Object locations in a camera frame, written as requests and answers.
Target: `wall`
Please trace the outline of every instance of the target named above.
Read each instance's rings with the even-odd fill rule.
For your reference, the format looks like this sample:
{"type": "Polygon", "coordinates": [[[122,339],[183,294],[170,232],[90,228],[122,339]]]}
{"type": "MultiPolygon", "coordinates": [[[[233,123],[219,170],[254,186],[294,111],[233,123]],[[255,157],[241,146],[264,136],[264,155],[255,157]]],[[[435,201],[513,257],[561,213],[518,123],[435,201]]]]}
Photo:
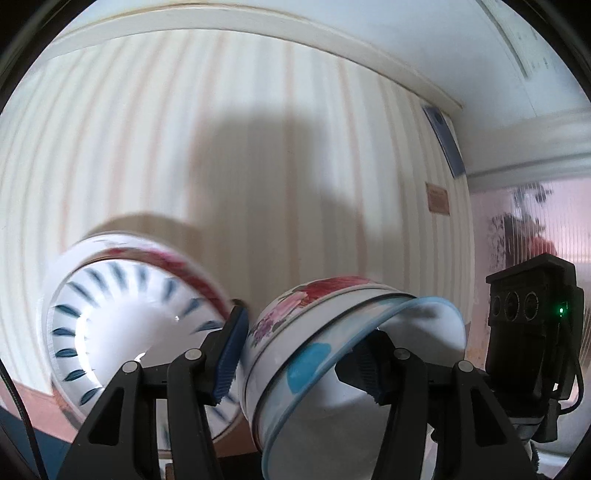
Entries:
{"type": "Polygon", "coordinates": [[[470,318],[472,216],[407,90],[259,35],[185,30],[107,41],[30,72],[0,115],[0,352],[49,393],[36,302],[74,242],[165,239],[253,314],[304,281],[361,274],[470,318]],[[425,182],[450,216],[427,209],[425,182]]]}

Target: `sticker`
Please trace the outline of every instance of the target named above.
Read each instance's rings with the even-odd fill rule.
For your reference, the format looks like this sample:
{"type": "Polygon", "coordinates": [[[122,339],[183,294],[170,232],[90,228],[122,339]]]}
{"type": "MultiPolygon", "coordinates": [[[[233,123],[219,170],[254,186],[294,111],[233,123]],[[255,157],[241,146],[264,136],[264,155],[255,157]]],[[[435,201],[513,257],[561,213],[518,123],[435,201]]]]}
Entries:
{"type": "Polygon", "coordinates": [[[449,197],[443,187],[425,182],[427,186],[427,204],[429,212],[449,216],[449,197]]]}

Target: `black cable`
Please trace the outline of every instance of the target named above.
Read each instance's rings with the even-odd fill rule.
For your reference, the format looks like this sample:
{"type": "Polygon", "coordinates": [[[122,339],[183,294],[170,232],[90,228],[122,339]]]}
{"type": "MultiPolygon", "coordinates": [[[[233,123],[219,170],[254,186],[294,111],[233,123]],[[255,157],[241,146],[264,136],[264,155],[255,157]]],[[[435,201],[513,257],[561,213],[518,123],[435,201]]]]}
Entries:
{"type": "Polygon", "coordinates": [[[581,370],[581,364],[579,362],[579,353],[574,348],[573,336],[570,333],[570,328],[566,324],[566,321],[560,324],[560,330],[564,335],[565,338],[565,348],[569,355],[570,362],[573,364],[574,367],[574,374],[577,377],[577,387],[579,392],[577,393],[577,401],[572,404],[570,407],[561,408],[558,415],[566,415],[567,413],[571,413],[575,411],[581,402],[583,401],[583,394],[584,394],[584,383],[583,383],[583,372],[581,370]]]}
{"type": "Polygon", "coordinates": [[[8,375],[8,371],[6,367],[2,363],[2,359],[0,358],[0,377],[6,388],[8,389],[14,404],[17,406],[17,410],[21,416],[21,420],[25,426],[25,432],[27,433],[27,439],[29,440],[29,445],[31,446],[31,451],[33,452],[33,458],[35,460],[35,465],[37,466],[37,472],[41,477],[41,480],[49,480],[47,476],[47,470],[45,470],[45,464],[43,463],[43,458],[41,457],[41,450],[39,450],[39,444],[37,443],[37,438],[35,437],[35,430],[33,429],[33,425],[31,424],[31,419],[29,418],[29,414],[27,413],[27,409],[25,408],[25,404],[22,402],[22,398],[18,393],[18,390],[8,375]]]}

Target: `white bowl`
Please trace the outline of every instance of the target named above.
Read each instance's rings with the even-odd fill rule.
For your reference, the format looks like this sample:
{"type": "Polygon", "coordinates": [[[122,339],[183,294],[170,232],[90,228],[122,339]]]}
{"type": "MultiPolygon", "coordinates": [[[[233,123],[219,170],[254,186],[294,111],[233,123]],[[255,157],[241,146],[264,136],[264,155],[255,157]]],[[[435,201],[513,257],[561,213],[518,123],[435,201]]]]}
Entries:
{"type": "MultiPolygon", "coordinates": [[[[241,375],[245,379],[242,386],[246,386],[246,381],[250,376],[251,369],[261,356],[265,348],[274,340],[274,338],[287,328],[293,321],[302,314],[315,308],[318,304],[340,296],[349,291],[361,290],[365,288],[381,288],[383,290],[398,291],[387,285],[383,285],[373,280],[362,277],[333,277],[314,280],[288,290],[284,294],[273,300],[265,310],[259,315],[259,318],[251,326],[246,344],[241,355],[241,375]]],[[[307,336],[309,338],[314,332],[318,331],[322,325],[331,321],[335,316],[346,310],[338,308],[338,302],[333,303],[336,306],[334,314],[327,318],[316,317],[314,322],[306,324],[307,336]]],[[[242,389],[241,403],[245,404],[245,388],[242,389]]]]}
{"type": "MultiPolygon", "coordinates": [[[[67,373],[62,374],[55,369],[55,359],[51,357],[48,349],[48,342],[46,341],[48,329],[48,316],[50,314],[50,307],[52,306],[52,299],[56,295],[56,292],[63,288],[64,282],[67,278],[73,275],[84,265],[98,262],[100,260],[135,260],[145,263],[148,268],[159,268],[167,272],[168,276],[178,277],[181,283],[188,288],[196,290],[201,297],[206,299],[205,303],[209,303],[209,307],[213,309],[213,315],[207,315],[207,319],[203,319],[204,322],[211,325],[211,320],[218,322],[220,319],[225,319],[228,316],[232,308],[232,302],[229,296],[223,291],[217,282],[207,273],[205,270],[196,262],[191,260],[189,257],[177,252],[171,247],[157,241],[155,239],[146,238],[133,233],[126,232],[109,232],[102,233],[99,235],[91,236],[86,238],[77,244],[73,245],[69,250],[52,262],[48,269],[46,278],[43,283],[43,296],[38,302],[37,318],[38,318],[38,338],[40,345],[43,346],[43,351],[48,359],[48,363],[52,367],[52,377],[54,377],[54,383],[60,395],[68,401],[71,405],[73,413],[79,420],[83,420],[86,417],[86,410],[90,409],[90,406],[96,401],[98,397],[97,393],[94,393],[90,399],[90,403],[86,402],[86,407],[82,409],[76,404],[79,403],[81,395],[98,388],[94,383],[87,385],[87,389],[80,393],[72,393],[68,395],[63,387],[63,380],[67,376],[67,373]]],[[[167,330],[167,335],[172,335],[172,330],[167,330]]],[[[164,339],[166,335],[160,336],[159,339],[164,339]]],[[[175,350],[175,355],[182,353],[178,350],[182,346],[178,346],[175,350]]],[[[77,383],[84,383],[88,381],[82,375],[76,379],[77,383]]],[[[217,411],[208,411],[208,419],[210,421],[210,429],[212,436],[218,440],[222,438],[228,431],[230,431],[235,424],[235,420],[239,414],[238,404],[238,392],[235,385],[230,389],[230,394],[227,399],[222,401],[216,409],[217,411]]],[[[167,438],[166,425],[162,424],[158,426],[158,443],[159,447],[165,446],[164,441],[167,438]]]]}
{"type": "Polygon", "coordinates": [[[329,325],[292,357],[257,407],[266,480],[371,477],[389,406],[341,383],[334,367],[377,327],[426,362],[451,366],[464,357],[462,316],[437,297],[378,300],[329,325]]]}
{"type": "MultiPolygon", "coordinates": [[[[45,345],[56,387],[83,420],[125,361],[141,359],[160,343],[162,363],[170,362],[186,342],[199,347],[223,321],[207,299],[167,271],[133,260],[102,260],[60,284],[46,318],[45,345]]],[[[207,412],[213,437],[238,415],[233,390],[207,412]]],[[[166,432],[165,424],[159,426],[159,436],[166,432]]]]}
{"type": "Polygon", "coordinates": [[[232,309],[232,302],[224,289],[191,258],[176,251],[159,240],[146,236],[139,236],[127,232],[100,233],[81,240],[61,254],[47,269],[46,277],[41,289],[41,298],[37,306],[39,341],[44,343],[44,321],[47,316],[49,302],[64,278],[92,259],[102,257],[125,258],[126,252],[141,251],[156,260],[155,266],[169,271],[173,275],[184,277],[203,296],[212,296],[213,304],[220,314],[227,318],[232,309]],[[199,288],[197,283],[205,286],[207,291],[199,288]]]}
{"type": "Polygon", "coordinates": [[[414,298],[412,295],[393,289],[347,289],[336,296],[315,303],[294,321],[290,322],[289,325],[277,332],[272,341],[267,343],[267,347],[255,360],[248,378],[244,379],[241,373],[238,375],[239,388],[243,392],[243,397],[241,397],[243,398],[243,401],[241,401],[242,411],[246,418],[249,419],[251,428],[251,420],[254,417],[256,406],[264,395],[265,389],[290,356],[302,344],[330,322],[333,322],[339,315],[362,303],[384,296],[414,298]]]}

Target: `wall molding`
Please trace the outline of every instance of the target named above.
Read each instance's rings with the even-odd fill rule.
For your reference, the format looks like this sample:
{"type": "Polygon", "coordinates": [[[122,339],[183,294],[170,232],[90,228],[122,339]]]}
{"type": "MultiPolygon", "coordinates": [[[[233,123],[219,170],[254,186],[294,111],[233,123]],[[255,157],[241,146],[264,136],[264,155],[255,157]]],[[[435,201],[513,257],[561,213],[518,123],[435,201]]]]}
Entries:
{"type": "Polygon", "coordinates": [[[591,108],[485,131],[462,144],[471,191],[591,176],[591,108]]]}
{"type": "Polygon", "coordinates": [[[371,69],[438,106],[450,116],[460,103],[407,63],[324,25],[251,7],[172,5],[117,15],[59,35],[33,64],[113,38],[162,30],[233,30],[293,41],[332,53],[371,69]]]}

